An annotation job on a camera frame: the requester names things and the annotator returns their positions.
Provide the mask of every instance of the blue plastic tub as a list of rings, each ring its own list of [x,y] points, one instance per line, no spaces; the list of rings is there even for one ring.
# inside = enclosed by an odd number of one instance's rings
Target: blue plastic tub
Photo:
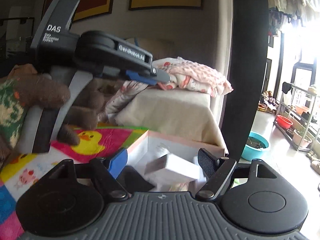
[[[261,141],[266,148],[265,149],[256,149],[249,145],[245,145],[241,157],[247,161],[252,161],[252,159],[260,159],[262,155],[270,149],[270,143],[265,139],[261,134],[256,132],[250,132],[249,136],[258,139]]]

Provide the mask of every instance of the duck beak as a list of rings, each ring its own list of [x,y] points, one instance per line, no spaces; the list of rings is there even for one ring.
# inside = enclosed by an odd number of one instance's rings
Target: duck beak
[[[90,141],[90,138],[88,135],[84,134],[84,135],[79,135],[80,139],[85,140],[85,141]]]

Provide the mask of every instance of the potted plant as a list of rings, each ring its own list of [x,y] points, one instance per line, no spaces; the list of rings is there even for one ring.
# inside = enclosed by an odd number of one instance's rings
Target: potted plant
[[[304,132],[299,130],[299,129],[295,129],[294,130],[294,134],[293,134],[292,140],[296,145],[300,144],[300,142],[302,140],[302,137],[303,137],[303,134],[304,134]],[[301,147],[307,148],[309,143],[311,143],[311,142],[312,142],[311,138],[306,135],[306,137],[304,138],[304,140],[301,143]]]

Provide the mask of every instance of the small white box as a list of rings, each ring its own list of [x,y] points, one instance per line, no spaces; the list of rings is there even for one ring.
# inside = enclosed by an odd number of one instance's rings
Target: small white box
[[[200,178],[200,167],[174,154],[167,154],[146,165],[145,175],[163,185],[186,183]]]

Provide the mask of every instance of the open box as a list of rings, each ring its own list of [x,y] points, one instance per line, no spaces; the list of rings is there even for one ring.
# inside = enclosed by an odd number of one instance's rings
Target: open box
[[[127,165],[134,167],[141,176],[149,180],[148,176],[145,175],[146,166],[148,163],[166,154],[166,152],[163,152],[161,155],[161,149],[163,148],[168,149],[170,153],[191,163],[194,157],[197,156],[200,148],[205,148],[217,158],[225,156],[225,150],[218,146],[148,130],[127,149]],[[167,185],[158,183],[154,191],[168,191],[169,187],[169,183]]]

